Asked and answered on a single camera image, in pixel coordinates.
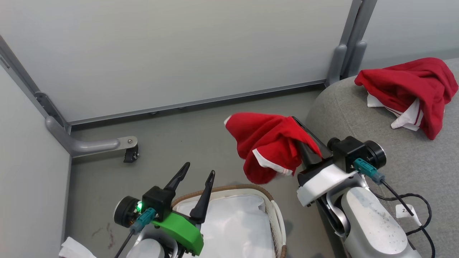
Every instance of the gray fabric ottoman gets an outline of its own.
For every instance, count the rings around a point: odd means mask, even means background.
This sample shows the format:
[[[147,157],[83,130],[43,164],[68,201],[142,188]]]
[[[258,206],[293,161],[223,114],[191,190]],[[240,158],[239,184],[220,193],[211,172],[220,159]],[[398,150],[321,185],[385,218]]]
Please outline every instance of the gray fabric ottoman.
[[[459,80],[459,58],[445,61]],[[351,135],[361,141],[373,140],[386,152],[381,168],[386,181],[398,194],[416,193],[432,207],[432,221],[426,228],[438,258],[459,257],[459,93],[446,105],[443,129],[435,140],[422,130],[391,129],[395,116],[385,108],[368,108],[367,92],[354,84],[355,77],[339,81],[322,92],[308,114],[305,125],[324,143],[331,137]],[[392,196],[383,186],[370,187],[383,196]],[[426,205],[414,197],[412,204],[422,223],[428,217]],[[381,201],[395,217],[398,201]],[[405,232],[416,229],[409,218],[398,219]],[[409,237],[422,257],[430,257],[429,242],[422,232]]]

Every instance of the green led light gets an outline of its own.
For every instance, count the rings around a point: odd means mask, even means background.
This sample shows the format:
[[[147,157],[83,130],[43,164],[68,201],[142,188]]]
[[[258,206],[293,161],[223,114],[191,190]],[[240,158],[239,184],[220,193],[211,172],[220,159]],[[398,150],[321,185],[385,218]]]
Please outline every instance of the green led light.
[[[137,204],[137,207],[135,207],[137,209],[138,212],[142,211],[142,202],[139,202]]]

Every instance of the black cable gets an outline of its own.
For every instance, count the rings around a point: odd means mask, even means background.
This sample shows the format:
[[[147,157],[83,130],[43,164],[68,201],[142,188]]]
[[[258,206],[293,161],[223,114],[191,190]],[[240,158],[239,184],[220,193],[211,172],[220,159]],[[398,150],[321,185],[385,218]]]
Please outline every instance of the black cable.
[[[381,183],[398,199],[398,201],[405,207],[405,209],[408,211],[408,213],[411,216],[414,216],[413,212],[411,211],[411,209],[408,208],[408,206],[403,201],[403,199],[397,194],[397,192],[395,192],[395,190],[392,189],[392,187],[389,184],[387,184],[387,182],[384,179],[381,180]],[[425,230],[425,228],[423,226],[420,226],[420,228],[422,230],[422,233],[424,233],[425,237],[427,238],[427,240],[429,241],[429,244],[431,246],[431,249],[432,249],[432,256],[431,257],[435,258],[435,245],[433,244],[432,238],[430,237],[429,233],[427,233],[427,231]]]
[[[120,255],[121,252],[123,251],[124,247],[128,244],[129,239],[131,239],[131,237],[132,237],[133,234],[134,234],[134,230],[131,230],[131,232],[129,233],[128,237],[126,238],[126,240],[124,240],[124,243],[121,245],[120,249],[119,249],[118,252],[116,253],[115,258],[118,258],[118,257],[119,257],[119,255]]]
[[[398,200],[397,197],[383,197],[375,192],[373,192],[372,190],[370,190],[376,197],[378,197],[379,199],[381,200],[384,200],[384,201],[396,201]],[[422,195],[419,195],[419,194],[414,194],[414,193],[407,193],[407,194],[401,194],[400,195],[401,198],[406,198],[406,197],[417,197],[419,199],[421,199],[427,206],[427,211],[429,213],[429,217],[427,218],[427,220],[425,221],[425,224],[423,225],[423,227],[427,227],[429,224],[430,224],[430,221],[432,220],[432,208],[429,204],[429,202],[422,196]],[[421,228],[417,228],[415,230],[412,230],[412,231],[409,231],[406,233],[407,236],[409,235],[412,235],[414,233],[417,233],[421,231]]]

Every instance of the cable connector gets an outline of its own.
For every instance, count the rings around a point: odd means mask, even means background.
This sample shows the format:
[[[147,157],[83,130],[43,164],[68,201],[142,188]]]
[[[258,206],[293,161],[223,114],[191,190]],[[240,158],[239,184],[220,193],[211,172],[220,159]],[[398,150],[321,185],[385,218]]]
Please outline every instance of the cable connector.
[[[356,159],[353,164],[357,171],[370,177],[377,185],[380,185],[381,181],[386,178],[385,175],[379,173],[375,167],[361,158]]]
[[[142,215],[129,227],[129,231],[133,231],[134,235],[140,233],[146,225],[148,225],[156,215],[156,211],[153,208],[146,209]]]

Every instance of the floor stain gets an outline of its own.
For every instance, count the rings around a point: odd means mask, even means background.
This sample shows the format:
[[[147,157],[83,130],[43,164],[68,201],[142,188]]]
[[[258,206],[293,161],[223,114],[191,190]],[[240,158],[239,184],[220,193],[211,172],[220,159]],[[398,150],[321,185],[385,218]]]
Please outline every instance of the floor stain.
[[[98,230],[94,231],[91,235],[91,238],[93,238],[97,233],[99,233],[103,228],[99,228]]]
[[[110,250],[113,245],[115,244],[115,238],[113,237],[113,232],[112,232],[112,229],[110,228],[110,222],[107,223],[107,232],[110,234],[110,243],[108,244],[108,249]]]

